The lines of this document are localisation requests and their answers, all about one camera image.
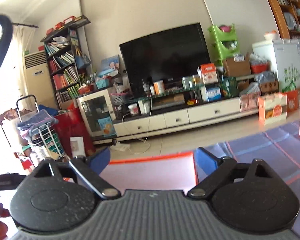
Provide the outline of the black bookshelf with books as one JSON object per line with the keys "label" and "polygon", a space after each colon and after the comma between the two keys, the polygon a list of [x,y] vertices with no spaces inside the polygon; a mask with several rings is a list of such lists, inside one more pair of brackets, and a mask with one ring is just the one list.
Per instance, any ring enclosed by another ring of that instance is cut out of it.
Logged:
{"label": "black bookshelf with books", "polygon": [[89,23],[90,20],[84,15],[71,16],[66,22],[49,29],[41,40],[59,109],[67,108],[79,96],[89,60],[84,58],[78,29]]}

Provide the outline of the orange white gift box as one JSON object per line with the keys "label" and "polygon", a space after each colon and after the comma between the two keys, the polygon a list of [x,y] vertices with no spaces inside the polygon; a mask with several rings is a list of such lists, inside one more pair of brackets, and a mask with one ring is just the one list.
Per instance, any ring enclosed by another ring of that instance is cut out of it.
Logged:
{"label": "orange white gift box", "polygon": [[286,120],[287,96],[282,93],[274,93],[259,97],[258,118],[263,125]]}

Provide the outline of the white glass door cabinet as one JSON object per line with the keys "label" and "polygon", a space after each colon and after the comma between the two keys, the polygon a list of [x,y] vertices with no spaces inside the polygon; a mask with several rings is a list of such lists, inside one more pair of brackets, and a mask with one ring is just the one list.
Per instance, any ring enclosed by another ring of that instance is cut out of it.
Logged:
{"label": "white glass door cabinet", "polygon": [[111,101],[114,87],[90,92],[77,99],[77,104],[92,138],[115,137],[113,121],[116,119]]}

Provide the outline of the white power strip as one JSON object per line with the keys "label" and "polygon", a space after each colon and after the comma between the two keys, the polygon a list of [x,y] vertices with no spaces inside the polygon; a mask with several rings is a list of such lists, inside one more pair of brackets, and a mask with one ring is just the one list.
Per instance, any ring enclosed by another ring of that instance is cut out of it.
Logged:
{"label": "white power strip", "polygon": [[114,151],[120,151],[120,152],[130,151],[130,144],[122,144],[121,142],[118,141],[116,144],[111,145],[110,149]]}

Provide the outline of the black flat screen television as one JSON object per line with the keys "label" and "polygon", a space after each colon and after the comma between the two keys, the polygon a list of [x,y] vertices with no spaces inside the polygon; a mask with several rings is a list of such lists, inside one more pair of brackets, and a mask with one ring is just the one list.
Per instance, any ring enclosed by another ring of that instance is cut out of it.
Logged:
{"label": "black flat screen television", "polygon": [[179,82],[211,62],[200,23],[146,35],[119,48],[135,97],[145,94],[143,82]]}

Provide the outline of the green stacked plastic bins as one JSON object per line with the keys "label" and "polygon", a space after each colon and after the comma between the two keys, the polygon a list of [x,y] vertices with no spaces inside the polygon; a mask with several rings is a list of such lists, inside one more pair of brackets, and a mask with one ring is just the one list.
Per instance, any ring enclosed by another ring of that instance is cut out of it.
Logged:
{"label": "green stacked plastic bins", "polygon": [[234,24],[212,25],[207,30],[212,42],[213,60],[217,66],[222,66],[223,60],[241,53]]}

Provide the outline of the blue plaid tablecloth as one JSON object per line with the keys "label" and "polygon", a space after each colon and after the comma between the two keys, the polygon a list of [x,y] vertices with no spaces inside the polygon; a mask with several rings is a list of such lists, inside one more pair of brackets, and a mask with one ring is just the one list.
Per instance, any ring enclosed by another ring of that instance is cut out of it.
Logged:
{"label": "blue plaid tablecloth", "polygon": [[[220,142],[206,148],[217,157],[229,156],[240,163],[265,160],[294,191],[300,201],[299,122],[289,122],[267,131]],[[293,226],[300,236],[300,212]]]}

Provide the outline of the beige standing air conditioner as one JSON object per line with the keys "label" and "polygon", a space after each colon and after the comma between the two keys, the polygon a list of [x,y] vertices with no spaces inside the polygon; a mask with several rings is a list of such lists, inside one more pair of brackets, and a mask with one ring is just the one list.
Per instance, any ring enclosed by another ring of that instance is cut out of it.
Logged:
{"label": "beige standing air conditioner", "polygon": [[57,108],[45,51],[27,54],[23,58],[28,94],[33,94],[39,105]]}

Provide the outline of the orange cardboard box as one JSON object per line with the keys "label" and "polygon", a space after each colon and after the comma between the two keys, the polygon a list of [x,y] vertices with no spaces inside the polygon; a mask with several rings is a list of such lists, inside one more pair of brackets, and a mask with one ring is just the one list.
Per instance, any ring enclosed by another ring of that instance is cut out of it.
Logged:
{"label": "orange cardboard box", "polygon": [[198,184],[193,152],[111,161],[100,177],[126,190],[182,190]]}

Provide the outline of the white tv stand cabinet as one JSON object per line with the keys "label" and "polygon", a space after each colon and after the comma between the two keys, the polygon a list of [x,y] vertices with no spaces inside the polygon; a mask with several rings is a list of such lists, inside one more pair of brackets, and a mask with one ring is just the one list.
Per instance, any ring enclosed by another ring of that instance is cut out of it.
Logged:
{"label": "white tv stand cabinet", "polygon": [[220,98],[214,101],[203,101],[195,105],[181,102],[158,109],[157,98],[144,98],[132,101],[139,113],[130,113],[114,121],[114,129],[118,140],[140,139],[185,131],[207,125],[235,120],[257,113],[257,95]]}

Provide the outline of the shopping trolley with bags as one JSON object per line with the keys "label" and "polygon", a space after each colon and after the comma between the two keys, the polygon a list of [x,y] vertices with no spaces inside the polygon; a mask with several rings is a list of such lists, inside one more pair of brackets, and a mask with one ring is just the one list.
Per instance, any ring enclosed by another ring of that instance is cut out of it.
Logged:
{"label": "shopping trolley with bags", "polygon": [[[23,100],[33,98],[36,110],[26,119],[20,114],[19,103]],[[61,160],[66,152],[61,144],[55,130],[58,120],[51,116],[45,109],[39,109],[37,99],[34,95],[27,95],[16,101],[19,123],[17,129],[22,138],[26,139],[31,148],[30,157],[34,162],[45,159]]]}

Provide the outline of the white chest freezer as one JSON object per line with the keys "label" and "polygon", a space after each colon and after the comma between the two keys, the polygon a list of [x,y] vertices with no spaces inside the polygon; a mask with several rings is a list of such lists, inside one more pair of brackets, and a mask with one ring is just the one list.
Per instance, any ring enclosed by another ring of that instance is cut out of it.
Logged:
{"label": "white chest freezer", "polygon": [[297,40],[265,40],[252,44],[253,53],[267,59],[277,75],[279,91],[300,88],[300,46]]}

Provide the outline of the wooden display shelf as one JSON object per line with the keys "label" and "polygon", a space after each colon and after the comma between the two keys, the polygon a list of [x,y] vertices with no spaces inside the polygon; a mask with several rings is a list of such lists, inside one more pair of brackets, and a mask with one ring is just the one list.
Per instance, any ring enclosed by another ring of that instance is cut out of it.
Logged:
{"label": "wooden display shelf", "polygon": [[300,0],[268,0],[279,35],[284,39],[300,37]]}

